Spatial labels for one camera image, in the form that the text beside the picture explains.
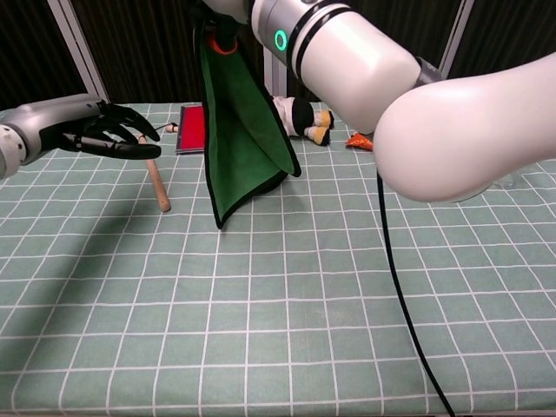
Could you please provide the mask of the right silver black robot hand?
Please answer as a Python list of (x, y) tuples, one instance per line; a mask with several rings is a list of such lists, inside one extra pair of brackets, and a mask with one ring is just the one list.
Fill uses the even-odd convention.
[(234, 54), (238, 31), (250, 23), (254, 1), (187, 1), (195, 21), (195, 37), (216, 53)]

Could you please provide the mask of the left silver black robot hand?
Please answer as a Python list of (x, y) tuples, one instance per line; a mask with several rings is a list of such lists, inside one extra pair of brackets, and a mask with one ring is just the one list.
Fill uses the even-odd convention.
[(1, 120), (3, 156), (28, 165), (53, 149), (123, 160), (152, 160), (160, 136), (132, 108), (77, 94), (23, 104)]

